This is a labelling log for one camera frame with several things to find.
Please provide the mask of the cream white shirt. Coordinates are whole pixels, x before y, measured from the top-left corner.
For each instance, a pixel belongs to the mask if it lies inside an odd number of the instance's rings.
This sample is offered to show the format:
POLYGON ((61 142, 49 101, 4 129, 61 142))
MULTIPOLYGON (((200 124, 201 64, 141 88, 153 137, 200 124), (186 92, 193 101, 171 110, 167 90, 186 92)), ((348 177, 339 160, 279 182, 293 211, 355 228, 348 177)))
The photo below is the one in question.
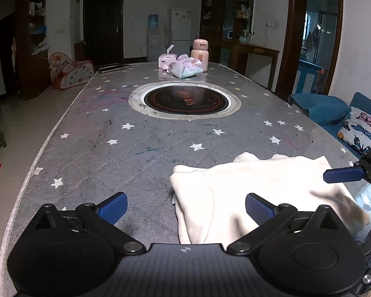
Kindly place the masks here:
POLYGON ((370 216, 343 183, 328 184, 328 160, 275 154, 267 160, 244 152, 233 162, 211 168, 178 165, 170 182, 182 244, 220 243, 224 247, 258 227, 248 216, 245 200, 255 193, 268 202, 290 204, 299 211, 331 206, 351 234, 362 230, 370 216))

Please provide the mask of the butterfly patterned pillow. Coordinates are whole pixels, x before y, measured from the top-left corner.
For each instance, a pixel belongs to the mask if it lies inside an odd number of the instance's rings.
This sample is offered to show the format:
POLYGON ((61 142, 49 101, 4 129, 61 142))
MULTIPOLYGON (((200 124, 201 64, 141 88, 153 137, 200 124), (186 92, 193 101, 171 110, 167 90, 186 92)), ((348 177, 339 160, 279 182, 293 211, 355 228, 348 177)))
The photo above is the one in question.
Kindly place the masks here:
POLYGON ((350 107, 336 136, 359 154, 371 153, 371 115, 350 107))

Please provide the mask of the blue sofa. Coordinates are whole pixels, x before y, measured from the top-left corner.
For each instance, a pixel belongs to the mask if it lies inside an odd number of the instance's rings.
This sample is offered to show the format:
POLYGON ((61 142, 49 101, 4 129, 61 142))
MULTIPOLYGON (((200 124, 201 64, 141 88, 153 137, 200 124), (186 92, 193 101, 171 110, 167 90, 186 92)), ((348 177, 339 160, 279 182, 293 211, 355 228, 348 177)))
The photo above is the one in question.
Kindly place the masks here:
POLYGON ((289 97, 289 103, 296 105, 301 112, 307 115, 312 121, 325 129, 331 136, 336 138, 345 148, 343 152, 350 152, 357 158, 363 156, 348 144, 340 140, 336 134, 342 127, 345 116, 347 116, 350 107, 357 107, 371 115, 371 99, 357 92, 353 95, 350 105, 334 96, 325 96, 317 94, 296 94, 289 97))

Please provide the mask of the blue small cabinet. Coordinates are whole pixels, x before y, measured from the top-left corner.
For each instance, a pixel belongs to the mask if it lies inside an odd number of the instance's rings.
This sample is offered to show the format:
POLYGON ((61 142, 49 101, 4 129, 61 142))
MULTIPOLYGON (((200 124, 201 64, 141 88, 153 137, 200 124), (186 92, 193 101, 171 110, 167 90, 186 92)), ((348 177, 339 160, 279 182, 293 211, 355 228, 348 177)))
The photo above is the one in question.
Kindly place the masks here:
POLYGON ((318 81, 324 68, 311 62, 300 60, 292 94, 317 93, 318 81))

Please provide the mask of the round induction cooker plate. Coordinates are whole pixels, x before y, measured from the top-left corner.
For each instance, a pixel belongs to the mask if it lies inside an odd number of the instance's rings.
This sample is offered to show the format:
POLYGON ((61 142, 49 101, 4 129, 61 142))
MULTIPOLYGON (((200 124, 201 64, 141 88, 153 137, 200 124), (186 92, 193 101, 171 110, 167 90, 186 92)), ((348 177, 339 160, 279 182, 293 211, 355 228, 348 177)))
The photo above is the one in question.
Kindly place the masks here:
POLYGON ((216 84, 170 80, 136 88, 129 95, 129 105, 157 119, 194 121, 230 116, 241 108, 242 102, 216 84))

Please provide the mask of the dark wooden side table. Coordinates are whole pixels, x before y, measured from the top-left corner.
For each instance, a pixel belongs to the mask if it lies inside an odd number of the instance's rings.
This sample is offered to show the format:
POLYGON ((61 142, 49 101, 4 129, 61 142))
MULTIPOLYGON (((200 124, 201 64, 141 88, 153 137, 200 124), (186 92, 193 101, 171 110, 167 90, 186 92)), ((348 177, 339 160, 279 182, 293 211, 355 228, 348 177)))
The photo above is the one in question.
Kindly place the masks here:
POLYGON ((272 90, 279 50, 229 39, 223 39, 221 47, 229 51, 230 69, 248 76, 254 82, 260 78, 259 84, 272 90))

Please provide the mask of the pink wet wipes box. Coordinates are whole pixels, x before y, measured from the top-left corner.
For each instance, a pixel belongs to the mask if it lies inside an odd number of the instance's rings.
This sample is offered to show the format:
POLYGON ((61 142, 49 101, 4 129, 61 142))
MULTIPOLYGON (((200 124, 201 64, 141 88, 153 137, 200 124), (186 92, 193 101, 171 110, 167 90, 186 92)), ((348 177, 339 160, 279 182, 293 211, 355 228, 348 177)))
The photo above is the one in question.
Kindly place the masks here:
POLYGON ((175 62, 177 60, 177 55, 172 53, 172 49, 174 48, 174 45, 171 44, 165 54, 161 54, 158 58, 158 68, 163 69, 166 71, 169 68, 169 65, 172 62, 175 62))

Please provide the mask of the soft tissue pack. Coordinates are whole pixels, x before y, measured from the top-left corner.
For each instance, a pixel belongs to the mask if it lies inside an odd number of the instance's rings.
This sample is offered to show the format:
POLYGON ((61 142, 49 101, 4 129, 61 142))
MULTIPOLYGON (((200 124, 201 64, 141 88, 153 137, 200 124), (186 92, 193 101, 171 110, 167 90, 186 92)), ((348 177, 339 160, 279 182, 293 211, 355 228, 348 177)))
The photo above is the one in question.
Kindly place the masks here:
POLYGON ((186 54, 182 54, 174 62, 170 63, 167 71, 179 79, 189 78, 204 72, 203 63, 186 54))

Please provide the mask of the pink thermos bottle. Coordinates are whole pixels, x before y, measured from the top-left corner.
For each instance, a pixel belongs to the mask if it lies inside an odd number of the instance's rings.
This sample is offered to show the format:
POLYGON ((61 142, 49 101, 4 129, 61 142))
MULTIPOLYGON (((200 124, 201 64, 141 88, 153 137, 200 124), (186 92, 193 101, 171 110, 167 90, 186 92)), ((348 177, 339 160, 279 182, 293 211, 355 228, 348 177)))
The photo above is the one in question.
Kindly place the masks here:
POLYGON ((195 39, 193 42, 191 57, 198 59, 202 63, 203 71, 207 72, 209 61, 208 41, 203 39, 195 39))

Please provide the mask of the water dispenser with bottle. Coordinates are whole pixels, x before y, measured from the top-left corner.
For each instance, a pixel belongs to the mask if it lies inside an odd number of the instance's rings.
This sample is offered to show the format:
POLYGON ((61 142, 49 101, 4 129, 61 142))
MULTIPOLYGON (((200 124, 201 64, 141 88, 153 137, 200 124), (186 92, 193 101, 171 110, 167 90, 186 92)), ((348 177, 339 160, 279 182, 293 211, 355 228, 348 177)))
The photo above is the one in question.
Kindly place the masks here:
POLYGON ((156 62, 159 57, 159 15, 150 14, 147 27, 147 59, 156 62))

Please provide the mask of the dark wooden display cabinet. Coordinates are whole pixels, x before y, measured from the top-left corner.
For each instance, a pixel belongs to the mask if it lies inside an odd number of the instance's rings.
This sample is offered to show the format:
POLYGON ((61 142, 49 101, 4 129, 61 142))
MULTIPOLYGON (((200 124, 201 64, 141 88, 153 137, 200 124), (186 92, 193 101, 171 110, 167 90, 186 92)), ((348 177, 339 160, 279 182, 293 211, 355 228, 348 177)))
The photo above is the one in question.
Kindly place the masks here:
POLYGON ((210 61, 230 64, 232 44, 251 33, 254 0, 202 0, 199 38, 208 42, 210 61))

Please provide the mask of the white refrigerator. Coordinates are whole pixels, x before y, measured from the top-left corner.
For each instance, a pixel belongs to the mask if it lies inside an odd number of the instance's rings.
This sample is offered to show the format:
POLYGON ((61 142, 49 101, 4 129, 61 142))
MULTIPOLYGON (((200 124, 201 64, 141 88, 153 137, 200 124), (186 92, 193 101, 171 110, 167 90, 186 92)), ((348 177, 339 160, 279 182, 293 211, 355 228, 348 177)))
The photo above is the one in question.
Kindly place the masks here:
POLYGON ((171 50, 177 56, 189 55, 191 39, 191 11, 172 9, 170 14, 170 41, 174 45, 171 50))

